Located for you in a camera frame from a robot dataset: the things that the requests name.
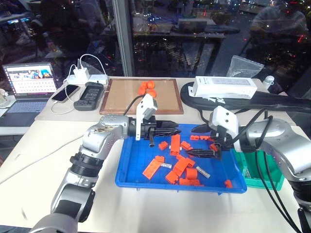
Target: laptop keyboard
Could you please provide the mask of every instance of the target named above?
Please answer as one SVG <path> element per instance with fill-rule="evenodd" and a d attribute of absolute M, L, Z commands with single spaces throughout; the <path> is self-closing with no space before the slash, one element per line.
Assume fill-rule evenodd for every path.
<path fill-rule="evenodd" d="M 41 102 L 16 102 L 7 113 L 40 113 L 47 103 Z"/>

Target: power adapter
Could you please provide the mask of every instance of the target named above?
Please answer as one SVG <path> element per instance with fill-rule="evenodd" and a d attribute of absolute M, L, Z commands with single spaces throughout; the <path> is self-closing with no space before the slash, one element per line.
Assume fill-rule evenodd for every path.
<path fill-rule="evenodd" d="M 81 69 L 75 68 L 73 70 L 75 79 L 80 83 L 86 83 L 89 79 L 89 73 L 87 68 L 83 67 Z"/>

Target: laptop screen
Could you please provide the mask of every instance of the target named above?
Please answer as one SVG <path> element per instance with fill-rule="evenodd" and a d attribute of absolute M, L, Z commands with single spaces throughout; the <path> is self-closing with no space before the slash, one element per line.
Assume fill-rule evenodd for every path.
<path fill-rule="evenodd" d="M 3 66 L 16 97 L 44 97 L 56 91 L 50 63 L 27 63 Z"/>

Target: black bag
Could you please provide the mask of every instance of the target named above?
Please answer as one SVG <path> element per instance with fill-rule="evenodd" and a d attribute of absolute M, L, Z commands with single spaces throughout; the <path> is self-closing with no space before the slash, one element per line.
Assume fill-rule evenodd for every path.
<path fill-rule="evenodd" d="M 266 108 L 272 111 L 311 113 L 311 100 L 280 96 L 260 91 L 256 91 L 250 100 L 191 97 L 189 96 L 188 87 L 193 86 L 193 83 L 187 83 L 181 88 L 180 98 L 186 105 L 198 110 L 213 111 L 214 108 L 220 105 L 227 110 Z"/>

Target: wooden tray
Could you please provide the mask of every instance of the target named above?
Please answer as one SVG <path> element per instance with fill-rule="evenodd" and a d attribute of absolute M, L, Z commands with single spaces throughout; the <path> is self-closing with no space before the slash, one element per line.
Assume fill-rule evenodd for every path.
<path fill-rule="evenodd" d="M 158 110 L 155 114 L 183 114 L 176 79 L 149 79 L 155 82 L 155 98 Z M 110 79 L 100 114 L 124 113 L 130 102 L 138 96 L 138 89 L 146 79 Z M 128 111 L 128 115 L 136 114 L 137 100 Z"/>

